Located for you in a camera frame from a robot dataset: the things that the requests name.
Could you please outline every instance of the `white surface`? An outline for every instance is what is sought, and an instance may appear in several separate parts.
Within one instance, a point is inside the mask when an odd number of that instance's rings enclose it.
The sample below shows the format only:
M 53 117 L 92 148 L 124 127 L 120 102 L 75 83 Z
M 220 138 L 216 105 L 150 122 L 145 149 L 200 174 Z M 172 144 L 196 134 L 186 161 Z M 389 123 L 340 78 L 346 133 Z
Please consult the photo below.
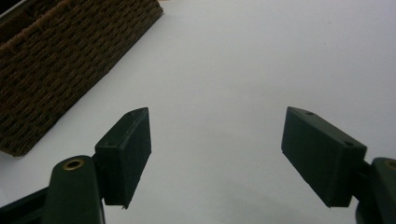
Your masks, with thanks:
M 396 2 L 162 2 L 164 15 L 24 158 L 0 155 L 0 205 L 92 155 L 149 107 L 152 154 L 128 210 L 107 223 L 355 223 L 327 208 L 280 149 L 288 105 L 396 158 Z

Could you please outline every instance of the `screw hole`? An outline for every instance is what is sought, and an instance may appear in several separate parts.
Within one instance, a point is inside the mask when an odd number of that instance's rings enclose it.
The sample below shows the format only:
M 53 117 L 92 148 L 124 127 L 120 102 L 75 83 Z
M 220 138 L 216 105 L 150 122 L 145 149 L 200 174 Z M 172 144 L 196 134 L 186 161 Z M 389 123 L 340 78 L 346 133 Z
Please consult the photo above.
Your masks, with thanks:
M 84 160 L 82 160 L 82 159 L 71 160 L 64 164 L 64 170 L 66 170 L 66 171 L 77 170 L 83 164 L 84 164 Z
M 346 145 L 347 145 L 347 146 L 349 146 L 349 147 L 353 147 L 353 144 L 352 144 L 352 143 L 350 143 L 350 142 L 347 142 L 347 141 L 345 141 L 345 143 L 346 143 Z

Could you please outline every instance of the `brown wicker texture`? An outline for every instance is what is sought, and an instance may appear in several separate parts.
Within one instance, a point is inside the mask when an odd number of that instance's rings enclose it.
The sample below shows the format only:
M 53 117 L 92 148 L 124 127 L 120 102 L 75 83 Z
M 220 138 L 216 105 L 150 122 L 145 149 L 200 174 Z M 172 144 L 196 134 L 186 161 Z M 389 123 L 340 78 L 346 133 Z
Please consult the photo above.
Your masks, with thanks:
M 27 0 L 17 10 L 8 12 L 7 19 L 0 20 L 0 43 L 3 45 L 14 35 L 21 32 L 39 19 L 61 0 Z
M 163 13 L 156 0 L 58 2 L 0 47 L 0 150 L 13 156 L 26 154 Z

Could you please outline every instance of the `brass screw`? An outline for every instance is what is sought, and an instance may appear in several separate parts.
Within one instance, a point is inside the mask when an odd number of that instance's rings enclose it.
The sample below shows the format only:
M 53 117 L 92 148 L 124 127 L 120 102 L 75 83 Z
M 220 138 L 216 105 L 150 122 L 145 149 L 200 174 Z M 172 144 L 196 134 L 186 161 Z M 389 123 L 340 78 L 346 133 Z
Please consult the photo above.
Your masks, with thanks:
M 396 161 L 385 161 L 385 164 L 388 166 L 389 169 L 396 171 Z
M 67 161 L 67 162 L 64 163 L 64 170 L 66 170 L 66 171 L 74 171 L 74 170 L 77 170 L 82 165 L 84 165 L 84 160 L 82 160 L 82 159 L 73 159 L 71 161 Z

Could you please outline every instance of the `woven basket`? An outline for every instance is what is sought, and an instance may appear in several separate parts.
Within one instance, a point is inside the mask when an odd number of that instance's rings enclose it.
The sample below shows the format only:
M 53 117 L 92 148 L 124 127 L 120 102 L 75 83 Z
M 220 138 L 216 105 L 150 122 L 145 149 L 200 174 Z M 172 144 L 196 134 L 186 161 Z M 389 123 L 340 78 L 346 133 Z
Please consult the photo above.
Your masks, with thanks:
M 26 154 L 162 13 L 156 0 L 45 0 L 1 23 L 0 150 Z

